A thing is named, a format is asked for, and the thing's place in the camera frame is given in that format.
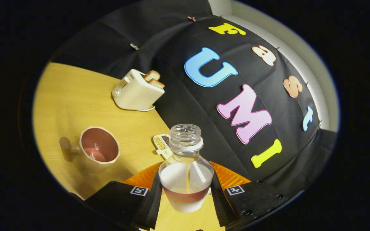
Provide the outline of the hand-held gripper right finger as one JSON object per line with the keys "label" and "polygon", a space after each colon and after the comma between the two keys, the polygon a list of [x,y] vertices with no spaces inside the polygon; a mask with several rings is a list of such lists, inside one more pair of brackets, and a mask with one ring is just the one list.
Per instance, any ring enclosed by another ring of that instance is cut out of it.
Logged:
{"label": "hand-held gripper right finger", "polygon": [[210,185],[221,227],[247,229],[289,205],[303,191],[288,194],[262,180],[244,177],[211,162],[214,176]]}

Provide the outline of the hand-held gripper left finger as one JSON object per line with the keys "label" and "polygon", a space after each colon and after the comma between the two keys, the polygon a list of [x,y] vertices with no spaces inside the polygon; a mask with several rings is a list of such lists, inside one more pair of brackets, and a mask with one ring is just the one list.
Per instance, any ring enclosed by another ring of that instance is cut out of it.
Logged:
{"label": "hand-held gripper left finger", "polygon": [[84,205],[126,230],[155,229],[162,194],[160,165],[154,164],[122,183],[110,181]]}

